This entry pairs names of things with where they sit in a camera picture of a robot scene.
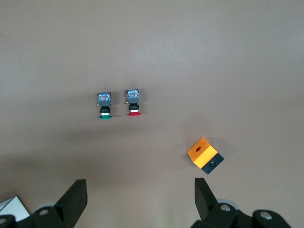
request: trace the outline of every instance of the orange and black block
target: orange and black block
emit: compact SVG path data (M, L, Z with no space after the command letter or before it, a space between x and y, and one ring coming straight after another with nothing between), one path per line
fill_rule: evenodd
M188 150L188 154L193 163L207 174L211 173L211 171L224 160L222 155L204 138L200 138L200 140Z

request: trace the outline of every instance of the silver screw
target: silver screw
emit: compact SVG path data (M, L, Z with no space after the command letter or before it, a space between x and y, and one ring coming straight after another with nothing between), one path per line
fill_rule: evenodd
M3 224L6 222L6 218L0 218L0 224Z
M42 215L46 215L47 213L48 213L48 209L44 209L39 212L39 215L42 216Z
M220 208L223 210L223 211L230 211L230 207L227 205L227 204L222 204L220 206Z
M260 212L260 216L262 218L264 218L264 219L267 219L267 220L271 220L272 219L271 215L268 212L266 212L266 211L261 211Z

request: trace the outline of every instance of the orange block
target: orange block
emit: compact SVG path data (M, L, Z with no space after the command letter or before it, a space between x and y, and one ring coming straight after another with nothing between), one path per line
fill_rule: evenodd
M218 152L204 138L200 138L200 140L188 150L188 154L193 163L200 169L202 169L217 153Z

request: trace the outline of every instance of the yellow block face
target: yellow block face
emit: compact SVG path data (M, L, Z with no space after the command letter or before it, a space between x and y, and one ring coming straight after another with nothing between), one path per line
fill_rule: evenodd
M194 146L188 150L194 164L200 169L203 168L218 152L210 145L207 140L200 138Z

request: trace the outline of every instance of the gray floor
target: gray floor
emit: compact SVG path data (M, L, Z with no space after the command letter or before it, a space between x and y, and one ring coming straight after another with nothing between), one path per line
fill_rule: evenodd
M0 201L33 212L85 178L77 228L188 228L204 177L303 227L303 62L303 1L1 0ZM225 157L210 175L200 137Z

